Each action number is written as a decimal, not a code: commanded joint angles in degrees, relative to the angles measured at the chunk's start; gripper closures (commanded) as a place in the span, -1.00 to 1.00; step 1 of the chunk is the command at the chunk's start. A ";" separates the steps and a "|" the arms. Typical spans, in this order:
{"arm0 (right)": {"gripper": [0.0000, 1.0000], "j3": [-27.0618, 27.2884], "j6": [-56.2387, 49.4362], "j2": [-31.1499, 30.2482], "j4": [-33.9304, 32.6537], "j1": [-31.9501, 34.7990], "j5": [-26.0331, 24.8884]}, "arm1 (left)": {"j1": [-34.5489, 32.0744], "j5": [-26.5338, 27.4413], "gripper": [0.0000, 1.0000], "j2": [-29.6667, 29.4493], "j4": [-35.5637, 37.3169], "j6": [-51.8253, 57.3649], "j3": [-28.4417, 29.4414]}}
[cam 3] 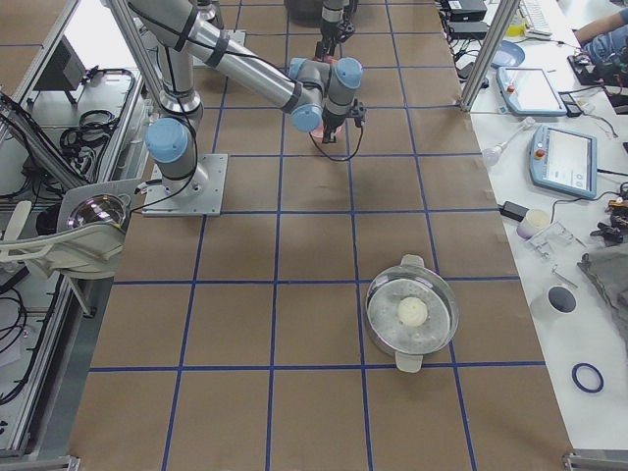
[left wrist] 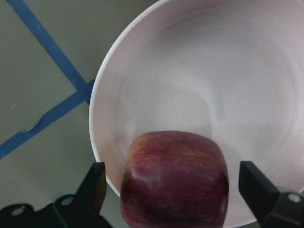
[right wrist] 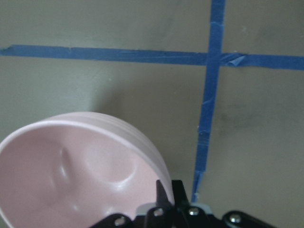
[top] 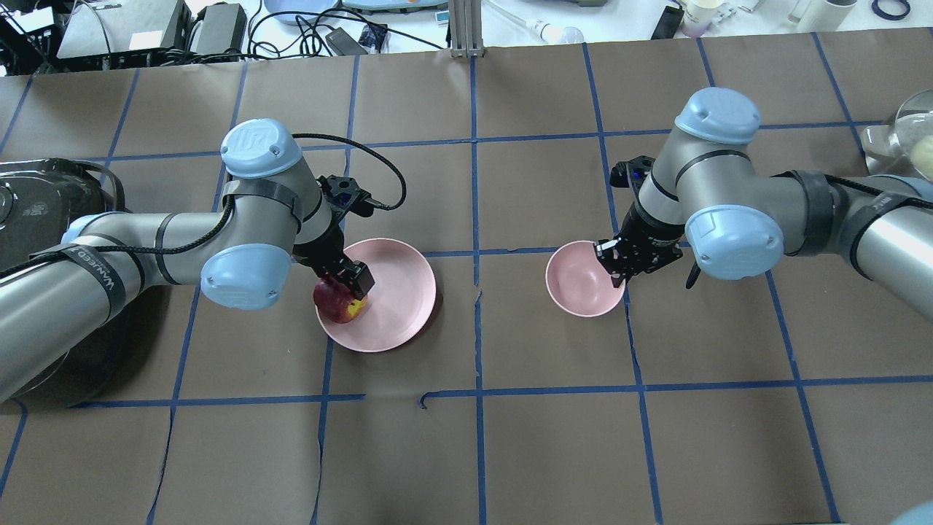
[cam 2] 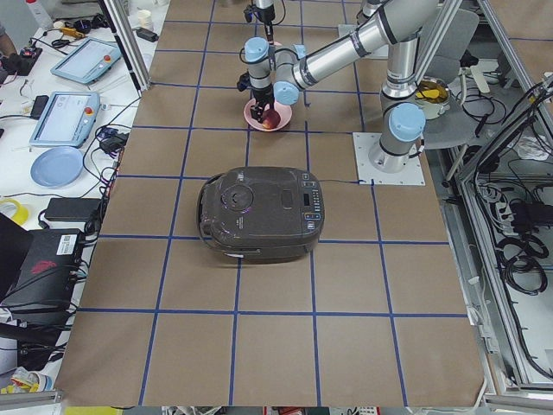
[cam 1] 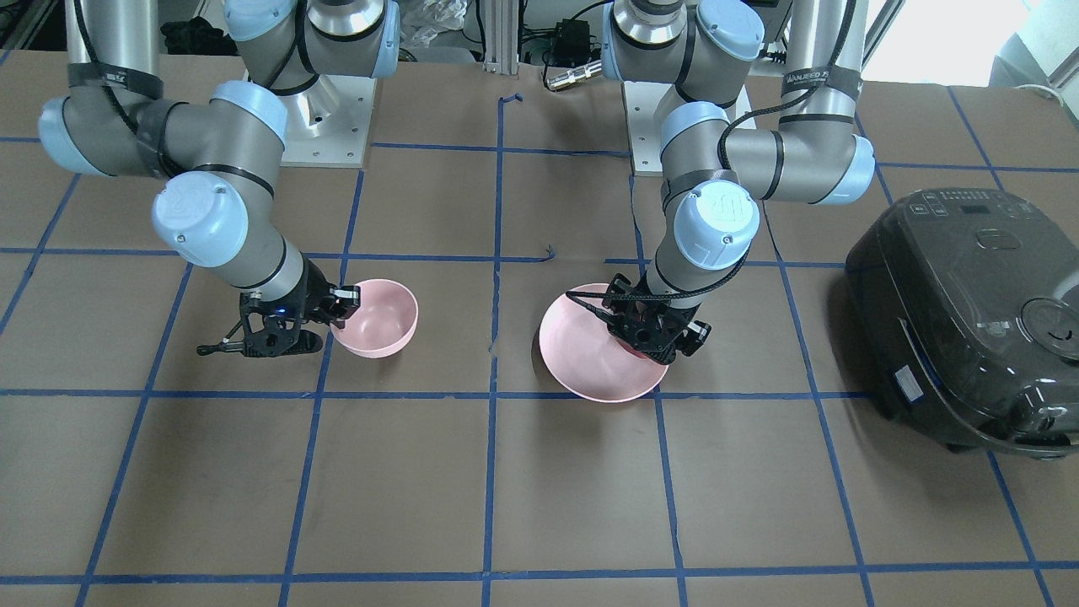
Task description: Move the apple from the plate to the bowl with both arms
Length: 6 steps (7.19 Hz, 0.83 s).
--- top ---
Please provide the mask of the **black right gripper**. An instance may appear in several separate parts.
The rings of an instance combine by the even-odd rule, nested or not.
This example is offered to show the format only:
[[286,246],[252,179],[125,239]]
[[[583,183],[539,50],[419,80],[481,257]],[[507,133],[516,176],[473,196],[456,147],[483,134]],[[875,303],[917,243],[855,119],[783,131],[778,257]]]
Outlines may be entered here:
[[[682,258],[679,242],[685,235],[685,226],[669,224],[654,219],[632,205],[622,222],[619,232],[610,239],[593,243],[597,262],[603,267],[613,287],[620,287],[629,278],[640,273],[653,273]],[[692,289],[698,282],[702,269],[694,262],[685,282],[685,289]]]

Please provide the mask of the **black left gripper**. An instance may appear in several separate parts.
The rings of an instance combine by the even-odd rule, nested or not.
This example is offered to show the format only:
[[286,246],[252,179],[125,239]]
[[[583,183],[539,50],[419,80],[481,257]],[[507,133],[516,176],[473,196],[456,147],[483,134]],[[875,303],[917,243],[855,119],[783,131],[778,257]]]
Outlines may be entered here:
[[367,298],[375,285],[370,267],[344,252],[346,240],[340,220],[332,211],[317,211],[301,223],[294,240],[294,261],[311,269],[317,278],[340,280],[354,299]]

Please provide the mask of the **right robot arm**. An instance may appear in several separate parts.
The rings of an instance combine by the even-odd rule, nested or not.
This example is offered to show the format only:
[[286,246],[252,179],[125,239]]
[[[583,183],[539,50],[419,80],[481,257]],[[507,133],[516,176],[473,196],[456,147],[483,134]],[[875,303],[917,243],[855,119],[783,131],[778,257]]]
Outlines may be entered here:
[[631,189],[633,203],[619,232],[590,247],[613,287],[681,259],[680,241],[694,258],[687,286],[701,273],[736,281],[783,257],[837,254],[930,319],[931,182],[802,169],[759,176],[747,147],[760,122],[743,93],[704,87],[657,157],[616,164],[611,184]]

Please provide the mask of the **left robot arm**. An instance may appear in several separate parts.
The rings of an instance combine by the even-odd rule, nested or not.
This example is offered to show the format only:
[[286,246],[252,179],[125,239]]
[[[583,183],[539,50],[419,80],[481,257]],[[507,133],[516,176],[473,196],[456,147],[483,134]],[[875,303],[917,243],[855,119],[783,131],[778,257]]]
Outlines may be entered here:
[[374,280],[344,252],[340,223],[388,206],[350,177],[315,177],[299,139],[269,117],[242,122],[220,146],[219,212],[81,218],[4,270],[2,399],[153,286],[198,285],[217,305],[256,311],[279,300],[299,263],[364,298]]

